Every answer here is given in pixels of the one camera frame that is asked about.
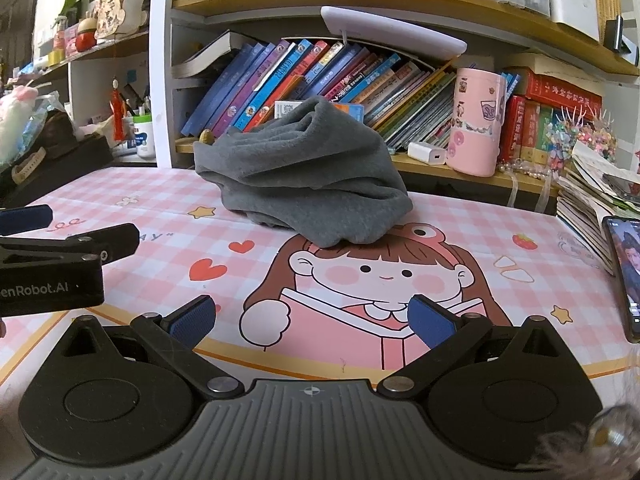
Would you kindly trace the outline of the grey sweatshirt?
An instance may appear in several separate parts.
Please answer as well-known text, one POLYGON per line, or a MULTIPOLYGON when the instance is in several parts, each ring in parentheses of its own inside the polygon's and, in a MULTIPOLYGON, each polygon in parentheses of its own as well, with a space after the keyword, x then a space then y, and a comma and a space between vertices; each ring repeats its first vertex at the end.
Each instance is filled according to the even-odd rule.
POLYGON ((321 248, 374 243, 413 208, 381 136, 322 98, 195 143, 194 164, 224 208, 321 248))

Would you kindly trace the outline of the pink cartoon table mat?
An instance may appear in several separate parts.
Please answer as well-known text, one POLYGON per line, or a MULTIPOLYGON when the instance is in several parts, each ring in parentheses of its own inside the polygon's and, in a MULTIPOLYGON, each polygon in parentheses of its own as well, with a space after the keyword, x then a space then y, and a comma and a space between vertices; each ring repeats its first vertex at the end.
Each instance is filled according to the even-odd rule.
POLYGON ((232 214, 191 170, 107 168, 46 197, 47 237, 135 224, 134 255, 104 270, 104 320, 215 300, 201 354, 244 380, 259 373, 379 380, 425 350, 408 321, 421 294, 497 324, 548 318, 602 401, 620 402, 634 372, 612 278, 557 218, 416 194, 390 234, 319 248, 232 214))

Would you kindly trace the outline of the white plush toy bundle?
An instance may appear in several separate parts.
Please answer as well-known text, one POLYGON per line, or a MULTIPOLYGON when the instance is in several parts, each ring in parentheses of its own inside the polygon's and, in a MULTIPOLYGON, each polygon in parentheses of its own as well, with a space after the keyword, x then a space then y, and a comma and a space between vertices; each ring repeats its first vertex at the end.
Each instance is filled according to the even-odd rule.
POLYGON ((1 167, 12 165, 34 143, 47 104, 32 87, 18 86, 1 98, 1 167))

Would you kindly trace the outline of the white green lid jar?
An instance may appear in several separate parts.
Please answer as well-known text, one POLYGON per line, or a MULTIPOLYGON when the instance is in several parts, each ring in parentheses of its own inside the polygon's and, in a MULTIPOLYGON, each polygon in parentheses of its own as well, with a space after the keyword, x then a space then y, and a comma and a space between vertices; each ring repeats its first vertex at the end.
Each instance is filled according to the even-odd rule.
POLYGON ((141 158, 155 157, 155 141, 151 114, 137 115, 134 121, 134 140, 136 140, 137 154, 141 158))

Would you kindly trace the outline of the red figurine bottle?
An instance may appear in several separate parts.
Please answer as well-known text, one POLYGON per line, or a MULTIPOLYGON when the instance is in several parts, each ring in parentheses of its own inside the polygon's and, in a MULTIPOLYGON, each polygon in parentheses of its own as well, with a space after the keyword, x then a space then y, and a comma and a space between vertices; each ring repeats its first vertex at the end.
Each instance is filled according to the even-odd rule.
POLYGON ((116 143, 120 143, 125 140, 125 130, 124 126, 122 125, 122 120, 124 119, 126 107, 124 102, 122 102, 122 97, 119 93, 119 83, 116 78, 113 78, 112 80, 110 107, 113 117, 114 141, 116 143))

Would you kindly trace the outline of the white charger block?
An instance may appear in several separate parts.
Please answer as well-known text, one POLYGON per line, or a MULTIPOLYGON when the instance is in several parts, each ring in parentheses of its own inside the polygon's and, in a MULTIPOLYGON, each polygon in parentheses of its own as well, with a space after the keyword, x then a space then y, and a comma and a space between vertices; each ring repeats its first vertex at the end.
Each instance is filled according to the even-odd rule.
POLYGON ((430 166, 445 165, 447 159, 447 151, 444 148, 426 142, 411 142, 408 145, 407 155, 430 166))

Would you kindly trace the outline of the pink sticker tumbler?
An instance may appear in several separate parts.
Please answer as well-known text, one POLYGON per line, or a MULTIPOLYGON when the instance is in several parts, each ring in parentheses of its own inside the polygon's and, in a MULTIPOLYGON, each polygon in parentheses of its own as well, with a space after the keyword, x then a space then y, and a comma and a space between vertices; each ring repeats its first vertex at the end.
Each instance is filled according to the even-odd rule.
POLYGON ((503 76, 476 68, 457 71, 448 167, 481 178, 495 173, 505 105, 503 76))

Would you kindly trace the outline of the black smartphone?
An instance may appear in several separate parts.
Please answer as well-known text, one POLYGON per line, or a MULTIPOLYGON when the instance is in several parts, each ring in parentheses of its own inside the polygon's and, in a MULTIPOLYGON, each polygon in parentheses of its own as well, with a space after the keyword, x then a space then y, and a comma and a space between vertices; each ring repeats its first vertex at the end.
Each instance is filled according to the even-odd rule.
POLYGON ((639 342, 640 246, 637 219, 607 216, 602 228, 611 249, 618 305, 626 338, 639 342))

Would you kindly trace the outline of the stack of papers and magazines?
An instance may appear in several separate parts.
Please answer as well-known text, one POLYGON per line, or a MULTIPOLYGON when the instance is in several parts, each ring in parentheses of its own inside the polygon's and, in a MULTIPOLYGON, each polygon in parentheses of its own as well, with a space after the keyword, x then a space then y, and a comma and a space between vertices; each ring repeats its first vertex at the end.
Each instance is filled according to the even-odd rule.
POLYGON ((639 186, 638 174, 618 168, 577 141, 570 162, 558 177, 559 195, 556 216, 587 248, 601 269, 614 274, 612 249, 608 244, 603 221, 605 217, 639 219, 639 206, 616 193, 605 176, 629 180, 639 186))

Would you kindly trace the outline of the colourful bead flower bunch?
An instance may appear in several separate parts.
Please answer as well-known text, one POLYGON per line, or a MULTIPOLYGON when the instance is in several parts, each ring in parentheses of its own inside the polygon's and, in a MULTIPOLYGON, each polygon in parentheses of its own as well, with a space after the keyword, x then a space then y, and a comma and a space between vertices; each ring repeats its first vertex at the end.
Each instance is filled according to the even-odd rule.
POLYGON ((563 169, 577 143, 585 144, 608 162, 615 162, 617 139, 613 124, 607 110, 595 112, 591 107, 555 110, 542 129, 547 166, 552 171, 563 169))

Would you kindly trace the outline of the red dictionary book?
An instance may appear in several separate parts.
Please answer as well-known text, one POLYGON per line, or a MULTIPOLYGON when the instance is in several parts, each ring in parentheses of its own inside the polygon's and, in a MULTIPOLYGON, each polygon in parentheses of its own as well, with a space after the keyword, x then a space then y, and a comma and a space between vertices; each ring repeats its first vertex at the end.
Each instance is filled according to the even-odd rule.
POLYGON ((602 98, 570 82, 547 75, 535 74, 526 67, 513 67, 510 73, 520 76, 514 93, 553 108, 568 108, 584 112, 588 119, 602 110, 602 98))

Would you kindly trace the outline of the white wooden bookshelf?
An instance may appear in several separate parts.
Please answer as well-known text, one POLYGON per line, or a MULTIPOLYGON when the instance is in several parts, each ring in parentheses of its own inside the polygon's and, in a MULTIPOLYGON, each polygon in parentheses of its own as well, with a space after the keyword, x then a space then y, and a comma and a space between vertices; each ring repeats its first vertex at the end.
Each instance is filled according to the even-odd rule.
POLYGON ((265 125, 277 102, 322 96, 360 106, 366 124, 400 152, 412 136, 446 130, 454 70, 489 70, 504 44, 533 47, 577 70, 575 86, 600 96, 602 76, 638 68, 577 30, 495 0, 151 0, 144 32, 110 40, 98 58, 78 55, 56 72, 73 120, 111 113, 112 80, 126 86, 145 61, 155 141, 153 165, 186 168, 203 131, 265 125), (322 6, 368 12, 468 44, 450 61, 331 34, 322 6))

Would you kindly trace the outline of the white flat desk lamp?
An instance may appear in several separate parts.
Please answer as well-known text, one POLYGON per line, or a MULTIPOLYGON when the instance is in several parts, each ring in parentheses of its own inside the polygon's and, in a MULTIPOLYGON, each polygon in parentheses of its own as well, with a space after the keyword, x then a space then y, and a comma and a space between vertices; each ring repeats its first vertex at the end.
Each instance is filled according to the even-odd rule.
POLYGON ((322 6, 320 14, 328 31, 343 39, 375 42, 386 47, 450 61, 465 54, 468 44, 456 37, 394 18, 368 12, 322 6))

